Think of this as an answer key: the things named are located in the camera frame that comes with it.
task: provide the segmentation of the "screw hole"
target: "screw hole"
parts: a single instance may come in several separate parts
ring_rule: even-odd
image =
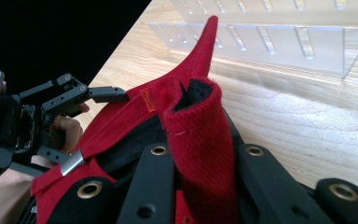
[[[145,204],[138,208],[137,215],[140,218],[151,218],[156,213],[156,208],[153,204]]]
[[[264,154],[263,150],[258,147],[247,147],[246,152],[252,156],[262,156]]]
[[[100,181],[90,181],[77,190],[77,197],[81,199],[90,199],[98,195],[103,189],[103,184]]]
[[[156,156],[161,156],[167,153],[167,149],[165,147],[155,147],[152,150],[152,154]]]
[[[350,186],[344,184],[332,184],[329,186],[329,189],[340,199],[350,202],[358,200],[358,194]]]

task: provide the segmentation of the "red fabric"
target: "red fabric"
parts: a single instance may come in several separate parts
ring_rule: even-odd
[[[178,81],[157,82],[151,96],[168,134],[192,223],[237,223],[234,152],[222,92],[206,77],[197,79],[209,84],[212,92],[186,109],[173,111],[182,97]],[[188,215],[181,216],[177,218],[189,220]]]
[[[183,200],[177,201],[177,221],[238,222],[234,157],[220,103],[221,91],[206,78],[216,29],[217,18],[211,17],[197,46],[182,63],[167,75],[129,90],[128,103],[108,104],[98,114],[76,147],[81,150],[85,165],[65,178],[57,165],[34,180],[32,194],[36,196],[38,223],[47,222],[55,204],[76,181],[91,175],[107,177],[93,157],[156,114],[167,131],[172,156],[183,182]],[[181,83],[187,88],[191,78],[210,84],[211,95],[200,104],[173,112],[182,96]]]

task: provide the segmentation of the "fabric label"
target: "fabric label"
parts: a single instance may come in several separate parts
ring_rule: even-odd
[[[149,112],[154,112],[156,111],[156,107],[153,103],[153,100],[152,98],[150,97],[150,93],[149,93],[149,89],[148,88],[145,88],[143,90],[140,90],[140,93],[142,95],[142,98],[144,98],[144,101],[146,103],[146,106],[147,106],[147,110]]]

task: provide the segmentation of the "black fabric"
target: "black fabric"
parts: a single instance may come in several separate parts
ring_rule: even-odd
[[[90,84],[149,3],[0,0],[0,70],[7,94],[65,73]]]
[[[187,91],[182,85],[182,98],[173,108],[173,111],[185,109],[193,104],[202,102],[211,94],[211,91],[212,87],[210,85],[196,79],[190,79]]]
[[[145,147],[164,142],[167,142],[167,135],[156,115],[130,131],[117,144],[98,155],[96,160],[105,172],[119,179],[134,169]]]

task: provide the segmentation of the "human arm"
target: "human arm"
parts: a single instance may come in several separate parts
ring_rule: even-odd
[[[80,105],[83,112],[89,108]],[[65,143],[62,151],[70,153],[81,134],[83,133],[80,123],[77,120],[66,117],[57,117],[53,123],[53,128],[66,132]],[[33,163],[51,166],[49,161],[33,156]],[[13,223],[21,214],[22,209],[30,199],[30,187],[33,177],[11,169],[5,170],[0,175],[0,223]]]

